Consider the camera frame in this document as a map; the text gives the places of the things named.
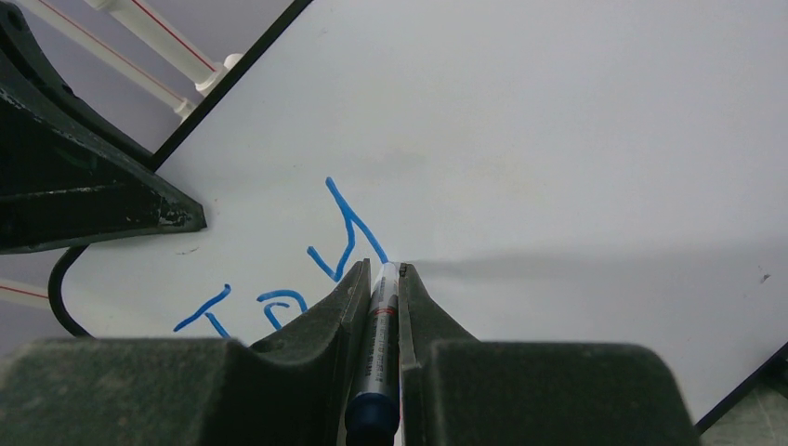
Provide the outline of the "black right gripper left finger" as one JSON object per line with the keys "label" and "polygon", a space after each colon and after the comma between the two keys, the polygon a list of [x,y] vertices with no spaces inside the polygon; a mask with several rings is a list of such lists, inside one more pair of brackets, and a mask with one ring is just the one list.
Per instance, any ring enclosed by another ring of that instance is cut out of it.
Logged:
{"label": "black right gripper left finger", "polygon": [[5,445],[337,445],[368,260],[251,346],[223,338],[44,339],[1,362]]}

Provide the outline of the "white whiteboard black frame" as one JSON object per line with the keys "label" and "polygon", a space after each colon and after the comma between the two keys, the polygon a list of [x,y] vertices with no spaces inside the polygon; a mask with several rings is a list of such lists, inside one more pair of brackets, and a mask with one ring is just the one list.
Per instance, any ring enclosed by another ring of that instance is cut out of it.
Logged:
{"label": "white whiteboard black frame", "polygon": [[783,1],[312,1],[158,150],[204,230],[67,253],[95,337],[252,343],[351,264],[475,337],[633,343],[701,424],[787,344]]}

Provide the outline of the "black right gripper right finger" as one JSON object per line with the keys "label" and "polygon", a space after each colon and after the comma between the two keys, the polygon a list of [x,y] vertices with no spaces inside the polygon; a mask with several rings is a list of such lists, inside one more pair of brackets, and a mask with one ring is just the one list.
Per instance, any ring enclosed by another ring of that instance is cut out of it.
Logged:
{"label": "black right gripper right finger", "polygon": [[676,380],[632,344],[491,342],[400,274],[406,445],[696,445]]}

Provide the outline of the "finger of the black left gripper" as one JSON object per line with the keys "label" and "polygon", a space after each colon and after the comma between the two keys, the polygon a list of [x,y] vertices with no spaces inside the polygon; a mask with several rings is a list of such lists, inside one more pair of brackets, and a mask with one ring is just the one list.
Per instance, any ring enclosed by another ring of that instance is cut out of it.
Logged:
{"label": "finger of the black left gripper", "polygon": [[1,250],[27,254],[206,227],[151,154],[76,97],[21,10],[1,5]]}

